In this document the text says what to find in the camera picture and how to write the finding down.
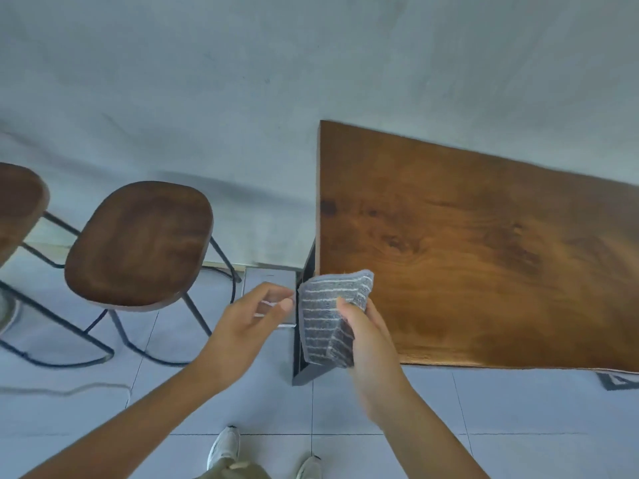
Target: white tiled floor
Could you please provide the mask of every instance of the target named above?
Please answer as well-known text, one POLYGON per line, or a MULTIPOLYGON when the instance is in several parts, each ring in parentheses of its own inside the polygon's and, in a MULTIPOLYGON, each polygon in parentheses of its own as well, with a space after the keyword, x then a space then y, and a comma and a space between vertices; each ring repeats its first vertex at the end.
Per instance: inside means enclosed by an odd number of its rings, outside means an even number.
MULTIPOLYGON (((81 327, 100 312, 67 289, 62 271, 24 252, 0 269, 0 278, 81 327)), ((230 286, 223 276, 203 271, 189 292, 211 327, 228 302, 230 286)), ((168 360, 188 360, 204 344, 204 333, 181 302, 159 313, 121 317, 138 346, 148 345, 149 352, 168 360)), ((118 413, 128 401, 127 388, 137 400, 176 371, 124 348, 108 319, 93 335, 113 346, 116 356, 88 369, 43 370, 0 353, 3 479, 19 477, 118 413), (24 394, 25 389, 67 391, 89 383, 121 388, 69 397, 24 394)), ((39 358, 99 356, 32 312, 4 337, 39 358)), ((308 386, 290 386, 292 338, 291 329, 277 330, 246 376, 182 423, 133 477, 202 474, 216 434, 230 423, 244 433, 243 458, 261 463, 274 479, 294 477, 311 449, 323 459, 327 479, 403 477, 384 436, 359 408, 347 373, 335 370, 308 386)), ((404 370, 494 478, 636 477, 639 391, 606 392, 593 373, 580 371, 404 370)))

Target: white sneaker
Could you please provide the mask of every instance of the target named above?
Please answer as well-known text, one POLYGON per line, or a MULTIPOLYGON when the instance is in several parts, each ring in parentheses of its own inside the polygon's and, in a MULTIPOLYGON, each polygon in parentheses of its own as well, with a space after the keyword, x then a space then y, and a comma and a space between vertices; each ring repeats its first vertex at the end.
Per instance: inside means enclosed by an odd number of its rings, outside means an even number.
POLYGON ((211 469, 220 459, 228 458, 237 462, 239 456, 240 432, 235 427, 226 427, 222 433, 217 436, 211 448, 211 452, 208 453, 206 470, 211 469))
POLYGON ((321 459, 311 455, 300 467, 296 479, 321 479, 321 459))

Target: gray wall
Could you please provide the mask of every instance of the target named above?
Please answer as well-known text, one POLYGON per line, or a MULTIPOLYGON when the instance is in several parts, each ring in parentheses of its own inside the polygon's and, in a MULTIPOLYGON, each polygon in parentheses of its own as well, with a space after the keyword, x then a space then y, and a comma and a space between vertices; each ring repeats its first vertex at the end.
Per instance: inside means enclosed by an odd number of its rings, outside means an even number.
POLYGON ((638 20, 639 0, 0 0, 0 160, 78 226, 130 181, 191 184, 231 260, 301 265, 320 119, 639 183, 638 20))

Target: cleaning rag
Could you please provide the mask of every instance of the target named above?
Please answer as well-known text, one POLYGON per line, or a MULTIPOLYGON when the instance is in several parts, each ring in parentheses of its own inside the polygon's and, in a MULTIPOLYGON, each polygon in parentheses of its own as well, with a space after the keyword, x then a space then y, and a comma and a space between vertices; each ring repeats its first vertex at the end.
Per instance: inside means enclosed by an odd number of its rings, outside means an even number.
POLYGON ((300 285, 300 338, 307 362, 353 366, 353 330, 337 311, 336 301, 343 297, 365 310, 373 276, 364 269, 353 274, 317 276, 300 285))

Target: left hand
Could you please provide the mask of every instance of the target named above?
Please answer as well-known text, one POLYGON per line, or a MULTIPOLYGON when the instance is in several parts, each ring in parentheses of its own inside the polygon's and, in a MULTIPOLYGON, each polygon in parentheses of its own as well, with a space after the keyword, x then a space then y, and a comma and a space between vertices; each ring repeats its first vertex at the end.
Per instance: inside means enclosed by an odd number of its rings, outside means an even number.
POLYGON ((262 282, 227 306, 211 338, 189 365, 213 386, 214 394, 231 386, 249 369, 268 336, 293 310, 292 296, 292 289, 262 282), (269 306, 262 301, 277 304, 269 306))

